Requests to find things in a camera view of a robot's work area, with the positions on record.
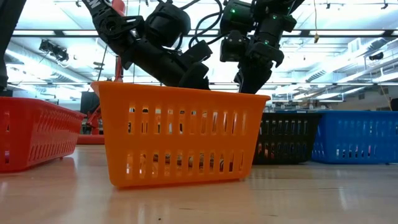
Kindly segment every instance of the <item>table surface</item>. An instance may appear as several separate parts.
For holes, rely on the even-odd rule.
[[[245,180],[118,190],[104,146],[0,174],[0,223],[398,223],[398,166],[254,166]]]

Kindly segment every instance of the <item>blue basket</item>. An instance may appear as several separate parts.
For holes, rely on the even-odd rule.
[[[312,159],[329,164],[398,162],[398,112],[323,111]]]

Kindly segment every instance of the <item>ceiling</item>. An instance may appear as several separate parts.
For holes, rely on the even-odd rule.
[[[127,6],[127,15],[142,15],[146,18],[156,7],[157,1],[149,1],[146,6],[145,1],[124,1]],[[190,1],[175,0],[176,6],[183,6]],[[317,44],[314,44],[311,37],[283,37],[280,41],[281,50],[285,54],[283,64],[278,68],[273,68],[273,75],[270,82],[275,85],[268,84],[259,91],[258,94],[273,95],[274,99],[299,100],[296,96],[304,96],[303,98],[329,99],[339,96],[358,88],[358,86],[336,86],[332,83],[364,83],[371,82],[372,79],[378,78],[384,74],[394,74],[394,61],[398,55],[398,43],[394,42],[398,37],[398,31],[388,38],[380,38],[378,35],[383,31],[376,32],[374,37],[360,38],[356,36],[358,32],[347,31],[347,29],[361,30],[390,30],[398,28],[398,2],[386,1],[388,7],[384,6],[383,0],[316,0],[317,7],[317,27],[320,35],[322,32],[327,34],[327,30],[338,29],[343,30],[339,37],[321,37]],[[103,60],[105,44],[99,38],[74,36],[69,37],[42,37],[37,30],[93,30],[94,26],[92,18],[87,8],[82,2],[78,7],[76,0],[27,0],[24,11],[22,12],[17,30],[32,30],[29,34],[37,33],[37,36],[12,38],[12,44],[9,46],[9,53],[17,51],[11,55],[12,57],[22,61],[25,64],[18,65],[18,69],[14,69],[10,74],[10,82],[19,85],[30,85],[31,82],[44,82],[43,71],[46,69],[56,70],[61,73],[57,76],[59,82],[90,82],[98,79],[98,72],[94,70],[96,65],[93,62],[101,62]],[[186,10],[191,18],[192,28],[196,27],[197,22],[208,14],[218,11],[215,1],[202,0]],[[315,30],[315,10],[313,0],[305,1],[294,13],[293,16],[297,20],[295,30],[310,29]],[[208,27],[214,18],[206,20],[201,28]],[[65,63],[57,64],[56,60],[43,54],[39,50],[39,45],[43,39],[51,41],[51,43],[66,48],[70,60]],[[210,41],[213,37],[202,38]],[[190,37],[184,37],[182,50],[188,49]],[[226,86],[225,83],[231,83],[238,71],[237,63],[222,63],[220,57],[220,40],[210,45],[213,55],[204,63],[210,68],[208,77],[213,89],[224,91],[236,91],[231,85]],[[369,54],[384,52],[382,60],[370,61],[367,59]],[[31,63],[24,60],[35,58]],[[104,70],[101,73],[100,80],[114,77],[115,71],[115,54],[108,51],[104,58]],[[352,75],[363,72],[362,75],[353,77]],[[393,82],[395,75],[391,75],[390,79],[382,79],[383,82]],[[124,74],[125,82],[157,82],[145,71],[137,66],[132,66],[129,71]],[[304,85],[300,83],[312,83],[312,85]],[[82,91],[88,88],[79,85],[76,91]],[[54,88],[54,86],[45,85],[42,88]],[[325,93],[337,93],[332,97],[322,96]]]

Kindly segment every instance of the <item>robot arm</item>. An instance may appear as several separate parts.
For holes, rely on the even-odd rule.
[[[142,16],[120,16],[108,0],[83,0],[93,17],[100,38],[120,56],[122,66],[133,63],[167,86],[208,90],[208,67],[202,64],[212,54],[201,41],[184,54],[164,48],[190,30],[186,12],[160,2],[146,21]]]

